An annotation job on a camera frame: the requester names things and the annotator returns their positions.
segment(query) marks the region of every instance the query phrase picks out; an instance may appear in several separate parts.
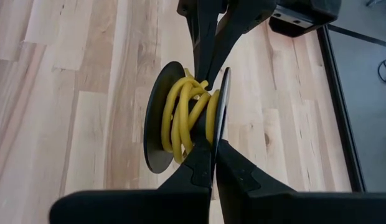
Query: black metal frame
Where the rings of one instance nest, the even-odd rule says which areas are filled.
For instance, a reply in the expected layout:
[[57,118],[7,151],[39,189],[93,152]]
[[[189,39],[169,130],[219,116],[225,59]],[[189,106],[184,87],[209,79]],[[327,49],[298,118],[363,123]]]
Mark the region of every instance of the black metal frame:
[[330,42],[328,26],[318,29],[318,37],[352,191],[366,192],[355,141],[352,135],[351,123],[349,121],[344,94],[342,92],[341,81]]

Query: wood grain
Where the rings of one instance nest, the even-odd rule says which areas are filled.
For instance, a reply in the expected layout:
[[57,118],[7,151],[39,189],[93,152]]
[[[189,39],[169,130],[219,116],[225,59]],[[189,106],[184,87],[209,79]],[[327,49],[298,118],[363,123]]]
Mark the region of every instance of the wood grain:
[[17,60],[33,0],[0,0],[0,59]]
[[107,95],[81,91],[70,149],[65,194],[103,189],[105,158],[103,127]]
[[79,70],[85,55],[93,0],[65,0],[59,17],[56,68]]
[[[51,204],[79,190],[155,189],[179,167],[153,174],[143,154],[161,68],[194,71],[177,3],[0,0],[0,224],[47,223]],[[290,39],[263,23],[216,88],[227,67],[224,139],[296,190],[350,191],[316,33]],[[223,223],[216,188],[210,222]]]
[[65,0],[34,0],[24,40],[38,44],[54,44],[59,34],[59,18]]

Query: black plastic part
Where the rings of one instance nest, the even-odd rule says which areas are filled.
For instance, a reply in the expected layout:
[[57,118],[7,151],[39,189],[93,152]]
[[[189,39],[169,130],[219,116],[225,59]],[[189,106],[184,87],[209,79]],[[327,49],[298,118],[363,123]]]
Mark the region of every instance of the black plastic part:
[[[269,18],[275,0],[179,0],[177,11],[185,16],[194,46],[195,78],[215,78],[240,36]],[[226,15],[218,24],[218,15]]]
[[51,224],[208,223],[212,177],[206,140],[157,190],[79,192],[51,208]]
[[386,223],[386,194],[286,192],[250,195],[245,215],[228,223]]
[[156,174],[166,170],[173,158],[171,153],[164,151],[161,143],[162,112],[169,90],[183,77],[183,66],[179,62],[170,62],[163,68],[151,90],[144,120],[143,149],[149,169]]
[[335,21],[341,8],[341,0],[278,0],[278,6],[311,18],[313,25],[308,28],[282,21],[275,16],[270,18],[269,26],[274,32],[298,37]]
[[177,190],[197,187],[208,189],[211,194],[211,145],[205,138],[200,138],[195,142],[192,152],[159,189]]
[[217,184],[226,224],[244,223],[252,212],[259,212],[252,210],[250,194],[271,195],[293,191],[260,170],[226,140],[219,142]]
[[366,192],[327,26],[318,29],[318,37],[352,191]]
[[386,194],[298,193],[221,140],[217,183],[229,223],[386,223]]
[[275,0],[234,0],[230,2],[228,11],[218,24],[215,36],[215,48],[206,79],[209,82],[209,90],[212,89],[219,70],[237,40],[248,31],[249,27],[252,27],[253,22],[260,24],[269,18],[275,8]]

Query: spool hub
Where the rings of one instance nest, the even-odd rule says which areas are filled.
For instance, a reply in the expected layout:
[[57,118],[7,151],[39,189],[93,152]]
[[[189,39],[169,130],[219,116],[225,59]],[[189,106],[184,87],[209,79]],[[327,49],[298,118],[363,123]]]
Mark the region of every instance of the spool hub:
[[[227,102],[230,89],[229,76],[230,69],[227,68],[222,80],[219,100],[217,103],[217,113],[215,115],[213,155],[216,155],[218,143],[224,131]],[[148,165],[149,169],[156,174],[160,174],[166,170],[170,165],[172,158],[174,157],[172,153],[166,152],[162,147],[162,113],[164,111],[169,91],[175,82],[183,77],[185,77],[183,66],[179,62],[170,62],[160,72],[150,94],[148,107],[146,110],[146,118],[144,121],[143,147],[146,164]],[[189,102],[189,104],[192,105],[194,105],[194,103],[194,100]],[[197,136],[204,134],[205,136],[205,133],[203,133],[205,129],[202,128],[203,120],[205,121],[205,110],[200,115],[194,130],[192,130],[192,132],[195,133],[192,133],[193,139],[195,135]]]

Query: spool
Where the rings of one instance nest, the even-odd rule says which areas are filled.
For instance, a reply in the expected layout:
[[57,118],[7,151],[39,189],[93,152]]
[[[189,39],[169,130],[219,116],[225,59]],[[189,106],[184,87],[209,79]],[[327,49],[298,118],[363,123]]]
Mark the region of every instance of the spool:
[[[162,147],[161,121],[168,93],[175,82],[183,77],[185,77],[183,66],[179,62],[170,62],[160,72],[150,94],[144,121],[143,148],[146,164],[150,171],[156,174],[160,174],[166,170],[173,158],[173,154],[166,152]],[[213,158],[215,158],[218,143],[224,131],[230,89],[229,77],[230,69],[227,68],[222,79],[215,115],[214,143],[212,146]],[[189,101],[189,110],[193,108],[195,103],[196,100]],[[205,113],[206,109],[200,114],[199,119],[191,131],[193,142],[200,136],[205,137]]]

